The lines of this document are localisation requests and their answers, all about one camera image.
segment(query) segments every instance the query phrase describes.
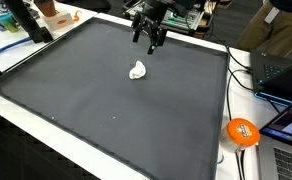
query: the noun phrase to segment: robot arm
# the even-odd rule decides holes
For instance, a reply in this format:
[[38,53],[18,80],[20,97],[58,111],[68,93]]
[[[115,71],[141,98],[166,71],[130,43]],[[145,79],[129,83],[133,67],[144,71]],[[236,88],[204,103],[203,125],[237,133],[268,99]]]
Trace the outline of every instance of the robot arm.
[[137,12],[133,19],[133,42],[138,42],[140,32],[144,31],[148,34],[151,42],[147,54],[152,54],[156,47],[163,46],[167,29],[160,27],[160,24],[166,11],[170,9],[175,15],[185,17],[187,15],[186,8],[192,7],[195,0],[184,0],[184,2],[186,4],[181,5],[174,0],[146,0],[143,11]]

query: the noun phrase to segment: black mat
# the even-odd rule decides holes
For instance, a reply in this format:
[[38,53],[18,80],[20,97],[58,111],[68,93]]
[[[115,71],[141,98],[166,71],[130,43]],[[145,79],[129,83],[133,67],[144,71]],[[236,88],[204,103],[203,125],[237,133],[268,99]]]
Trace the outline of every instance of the black mat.
[[[226,54],[168,38],[149,56],[148,37],[131,40],[93,20],[2,76],[0,95],[150,178],[214,179]],[[137,60],[147,74],[130,80]]]

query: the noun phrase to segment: person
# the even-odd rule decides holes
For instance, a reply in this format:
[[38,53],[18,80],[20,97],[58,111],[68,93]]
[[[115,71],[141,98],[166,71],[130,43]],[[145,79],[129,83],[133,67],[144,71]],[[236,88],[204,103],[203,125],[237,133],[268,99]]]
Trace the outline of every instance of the person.
[[266,41],[267,54],[281,57],[292,54],[292,0],[267,1],[239,37],[236,48],[251,52]]

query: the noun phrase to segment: laptop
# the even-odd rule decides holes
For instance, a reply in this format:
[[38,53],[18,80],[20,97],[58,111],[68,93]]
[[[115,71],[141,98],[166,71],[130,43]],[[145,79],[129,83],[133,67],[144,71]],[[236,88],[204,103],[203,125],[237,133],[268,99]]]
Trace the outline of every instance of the laptop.
[[261,130],[262,180],[292,180],[292,104]]
[[292,60],[252,52],[255,97],[288,106],[292,103]]

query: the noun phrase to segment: keyboard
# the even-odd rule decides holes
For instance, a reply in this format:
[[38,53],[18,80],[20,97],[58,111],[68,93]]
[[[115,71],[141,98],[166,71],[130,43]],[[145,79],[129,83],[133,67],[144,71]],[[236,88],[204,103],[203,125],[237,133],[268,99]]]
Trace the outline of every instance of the keyboard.
[[274,148],[278,179],[292,180],[292,154],[277,148]]
[[269,79],[284,71],[284,69],[276,68],[267,64],[264,64],[264,70],[265,70],[266,79]]

